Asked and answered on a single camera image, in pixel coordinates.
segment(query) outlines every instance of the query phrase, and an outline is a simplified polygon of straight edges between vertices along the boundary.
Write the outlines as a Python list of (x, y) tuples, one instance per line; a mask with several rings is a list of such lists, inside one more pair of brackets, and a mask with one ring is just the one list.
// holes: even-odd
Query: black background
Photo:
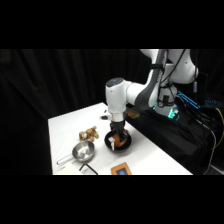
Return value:
[[(138, 49), (1, 49), (0, 174), (52, 174), (47, 120), (105, 102), (111, 78), (144, 83), (150, 63)], [(224, 49), (199, 50), (199, 70), (223, 98)]]

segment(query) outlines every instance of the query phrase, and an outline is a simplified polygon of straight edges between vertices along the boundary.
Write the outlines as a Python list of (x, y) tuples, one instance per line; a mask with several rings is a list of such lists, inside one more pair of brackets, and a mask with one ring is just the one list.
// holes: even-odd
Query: wire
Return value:
[(177, 62), (177, 64), (175, 65), (175, 67), (174, 67), (174, 69), (172, 70), (172, 72), (160, 83), (160, 84), (162, 84), (162, 83), (164, 83), (168, 78), (170, 78), (170, 76), (173, 74), (173, 72), (174, 72), (174, 70), (177, 68), (177, 66), (179, 65), (179, 63), (180, 63), (180, 60), (182, 59), (182, 57), (183, 57), (183, 55), (184, 55), (184, 53), (185, 53), (185, 51), (186, 51), (187, 49), (184, 49), (183, 50), (183, 52), (182, 52), (182, 54), (181, 54), (181, 56), (180, 56), (180, 58), (179, 58), (179, 60), (178, 60), (178, 62)]
[[(198, 49), (196, 49), (196, 52), (195, 52), (195, 73), (194, 73), (194, 84), (196, 83), (197, 85), (197, 66), (198, 66)], [(204, 134), (204, 138), (206, 138), (205, 136), (205, 127), (204, 127), (204, 122), (202, 120), (202, 116), (201, 116), (201, 109), (200, 109), (200, 106), (198, 104), (198, 97), (197, 97), (197, 91), (195, 92), (195, 90), (193, 90), (194, 92), (194, 97), (195, 97), (195, 101), (197, 103), (197, 107), (198, 107), (198, 111), (199, 111), (199, 114), (200, 114), (200, 121), (201, 121), (201, 124), (202, 124), (202, 129), (203, 129), (203, 134)]]
[(222, 123), (223, 123), (223, 134), (222, 134), (222, 138), (220, 139), (219, 143), (216, 145), (215, 148), (217, 148), (221, 144), (221, 142), (222, 142), (222, 140), (224, 138), (224, 119), (223, 119), (223, 116), (222, 116), (221, 111), (218, 108), (216, 108), (216, 110), (219, 112), (219, 114), (221, 116), (221, 119), (222, 119)]
[(211, 155), (210, 160), (209, 160), (208, 169), (206, 170), (206, 172), (204, 173), (204, 175), (206, 175), (206, 174), (208, 173), (208, 171), (209, 171), (209, 169), (210, 169), (210, 167), (211, 167), (211, 163), (212, 163), (213, 155), (214, 155), (215, 148), (216, 148), (216, 137), (215, 137), (215, 134), (214, 134), (213, 131), (211, 131), (211, 133), (212, 133), (212, 135), (213, 135), (213, 137), (214, 137), (214, 146), (213, 146), (213, 148), (212, 148), (212, 155)]

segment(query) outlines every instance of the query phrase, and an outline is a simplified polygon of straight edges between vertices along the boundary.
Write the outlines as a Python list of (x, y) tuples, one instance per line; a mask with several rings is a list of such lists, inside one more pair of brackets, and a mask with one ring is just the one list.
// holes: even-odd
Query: white table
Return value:
[[(99, 139), (94, 141), (95, 155), (88, 163), (99, 175), (111, 175), (111, 168), (127, 163), (133, 175), (192, 175), (158, 146), (145, 138), (140, 132), (126, 122), (125, 129), (130, 132), (132, 145), (123, 154), (114, 154), (104, 143), (106, 134), (110, 131), (110, 122), (100, 120), (107, 106), (103, 103), (78, 110), (63, 116), (49, 119), (50, 145), (53, 174), (57, 174), (57, 161), (71, 155), (79, 141), (79, 132), (97, 126)], [(73, 164), (77, 169), (82, 163)], [(87, 167), (84, 175), (95, 175)]]

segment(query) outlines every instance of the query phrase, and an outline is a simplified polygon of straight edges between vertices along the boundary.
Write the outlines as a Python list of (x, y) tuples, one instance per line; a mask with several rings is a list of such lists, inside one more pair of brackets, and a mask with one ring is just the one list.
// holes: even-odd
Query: black cable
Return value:
[(184, 53), (185, 53), (185, 51), (186, 51), (187, 49), (184, 49), (183, 50), (183, 52), (182, 52), (182, 54), (181, 54), (181, 56), (180, 56), (180, 58), (179, 58), (179, 60), (178, 60), (178, 62), (176, 63), (176, 65), (175, 65), (175, 67), (174, 67), (174, 69), (172, 70), (172, 72), (160, 83), (160, 84), (162, 84), (162, 83), (164, 83), (168, 78), (170, 78), (170, 76), (173, 74), (173, 72), (175, 71), (175, 69), (177, 68), (177, 66), (179, 65), (179, 63), (180, 63), (180, 60), (182, 59), (182, 57), (183, 57), (183, 55), (184, 55)]
[(194, 92), (195, 101), (197, 103), (198, 111), (199, 111), (199, 114), (200, 114), (200, 121), (201, 121), (202, 129), (203, 129), (204, 138), (206, 139), (205, 126), (204, 126), (204, 122), (203, 122), (202, 116), (201, 116), (201, 109), (200, 109), (200, 106), (198, 104), (198, 97), (197, 97), (197, 91), (196, 91), (197, 89), (195, 90), (195, 86), (197, 86), (197, 66), (198, 66), (198, 49), (196, 49), (196, 52), (195, 52), (195, 74), (194, 74), (194, 84), (193, 84), (194, 89), (193, 89), (193, 92)]

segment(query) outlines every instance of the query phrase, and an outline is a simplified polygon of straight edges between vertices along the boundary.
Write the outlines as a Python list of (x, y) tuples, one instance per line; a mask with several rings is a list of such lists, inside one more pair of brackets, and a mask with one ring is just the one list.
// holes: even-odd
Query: pan handle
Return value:
[(57, 161), (57, 165), (58, 165), (58, 166), (65, 165), (67, 162), (69, 162), (69, 161), (71, 161), (71, 160), (74, 159), (74, 157), (72, 157), (72, 158), (70, 158), (70, 159), (65, 160), (65, 159), (68, 158), (69, 156), (72, 156), (72, 155), (68, 155), (68, 156), (64, 157), (63, 159), (58, 160), (58, 161)]

